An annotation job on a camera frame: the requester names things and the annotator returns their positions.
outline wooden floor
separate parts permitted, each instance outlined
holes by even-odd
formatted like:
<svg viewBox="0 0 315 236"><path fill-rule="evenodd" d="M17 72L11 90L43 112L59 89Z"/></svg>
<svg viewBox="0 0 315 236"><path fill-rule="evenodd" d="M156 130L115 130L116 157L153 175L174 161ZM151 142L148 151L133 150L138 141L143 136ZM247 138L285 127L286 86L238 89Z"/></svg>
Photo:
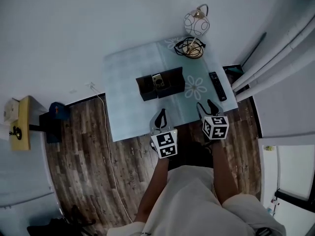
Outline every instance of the wooden floor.
<svg viewBox="0 0 315 236"><path fill-rule="evenodd" d="M260 198L260 160L257 128L249 100L238 110L227 112L228 137L222 145L239 190ZM71 107L71 118L63 122L63 142L46 144L53 183L62 209L67 214L77 205L87 220L96 220L91 232L106 235L108 228L129 223L115 188L106 144L102 102L97 98ZM150 136L109 144L117 186L131 218L135 217L141 197L157 163L149 148ZM181 139L203 143L201 122L178 127Z"/></svg>

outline light blue tablecloth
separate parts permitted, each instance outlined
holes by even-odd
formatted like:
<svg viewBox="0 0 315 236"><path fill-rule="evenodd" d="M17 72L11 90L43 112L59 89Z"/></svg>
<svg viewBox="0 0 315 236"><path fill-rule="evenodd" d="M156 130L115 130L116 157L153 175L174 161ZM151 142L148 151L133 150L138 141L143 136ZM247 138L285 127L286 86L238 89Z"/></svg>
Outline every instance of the light blue tablecloth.
<svg viewBox="0 0 315 236"><path fill-rule="evenodd" d="M175 126L198 120L196 103L207 107L207 99L224 112L237 108L225 75L209 43L200 59L179 56L174 46L184 37L142 45L105 57L104 83L106 104L113 141L149 133L149 122L161 108L166 108ZM162 99L143 101L136 78L176 67L183 67L185 91ZM209 72L215 71L227 100L220 102Z"/></svg>

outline black and white marker cube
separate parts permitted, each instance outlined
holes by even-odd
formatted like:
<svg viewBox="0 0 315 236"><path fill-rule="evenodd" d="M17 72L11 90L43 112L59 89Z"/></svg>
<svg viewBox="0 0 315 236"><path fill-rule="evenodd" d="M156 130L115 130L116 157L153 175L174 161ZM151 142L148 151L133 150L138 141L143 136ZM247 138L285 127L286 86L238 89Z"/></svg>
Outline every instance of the black and white marker cube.
<svg viewBox="0 0 315 236"><path fill-rule="evenodd" d="M205 116L203 118L202 131L210 140L225 139L228 127L226 116Z"/></svg>
<svg viewBox="0 0 315 236"><path fill-rule="evenodd" d="M165 158L177 154L177 129L153 135L151 136L151 139L157 150L159 158Z"/></svg>

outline black stand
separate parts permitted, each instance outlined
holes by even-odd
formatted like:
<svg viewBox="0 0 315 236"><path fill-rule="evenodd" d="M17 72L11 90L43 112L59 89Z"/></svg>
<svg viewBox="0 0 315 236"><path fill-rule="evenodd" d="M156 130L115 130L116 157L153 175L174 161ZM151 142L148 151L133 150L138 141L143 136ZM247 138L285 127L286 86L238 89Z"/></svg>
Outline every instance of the black stand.
<svg viewBox="0 0 315 236"><path fill-rule="evenodd" d="M49 113L45 113L39 116L39 126L29 125L31 131L41 131L46 133L46 142L48 144L61 143L61 120L52 119Z"/></svg>

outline white flower pattern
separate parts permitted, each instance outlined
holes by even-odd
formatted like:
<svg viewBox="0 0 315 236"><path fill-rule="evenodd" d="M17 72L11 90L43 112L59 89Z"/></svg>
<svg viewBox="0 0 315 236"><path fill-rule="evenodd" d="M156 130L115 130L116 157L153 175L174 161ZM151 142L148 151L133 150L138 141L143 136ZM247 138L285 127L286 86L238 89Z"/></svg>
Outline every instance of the white flower pattern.
<svg viewBox="0 0 315 236"><path fill-rule="evenodd" d="M170 38L170 39L166 39L164 40L165 43L167 43L167 48L168 49L173 49L175 47L175 45L179 42L182 41L183 37L174 37L174 38Z"/></svg>
<svg viewBox="0 0 315 236"><path fill-rule="evenodd" d="M185 89L187 89L187 91L185 92L185 97L190 98L192 97L192 95L194 95L196 100L200 100L200 93L205 93L207 91L204 86L201 86L201 84L203 83L203 79L197 78L195 80L193 76L188 75L187 80L188 83L185 83Z"/></svg>

